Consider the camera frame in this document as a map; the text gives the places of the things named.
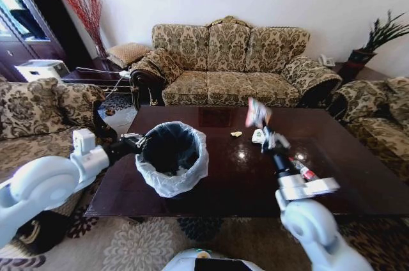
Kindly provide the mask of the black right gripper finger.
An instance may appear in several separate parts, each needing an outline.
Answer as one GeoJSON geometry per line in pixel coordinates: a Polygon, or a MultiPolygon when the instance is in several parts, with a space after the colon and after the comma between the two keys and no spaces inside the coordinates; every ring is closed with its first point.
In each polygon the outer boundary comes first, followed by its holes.
{"type": "Polygon", "coordinates": [[[267,128],[267,147],[269,150],[272,150],[274,148],[284,148],[288,150],[291,148],[291,145],[285,136],[273,131],[272,129],[268,127],[267,128]]]}
{"type": "Polygon", "coordinates": [[[274,148],[274,131],[268,126],[263,127],[264,141],[261,144],[261,152],[267,153],[274,148]]]}

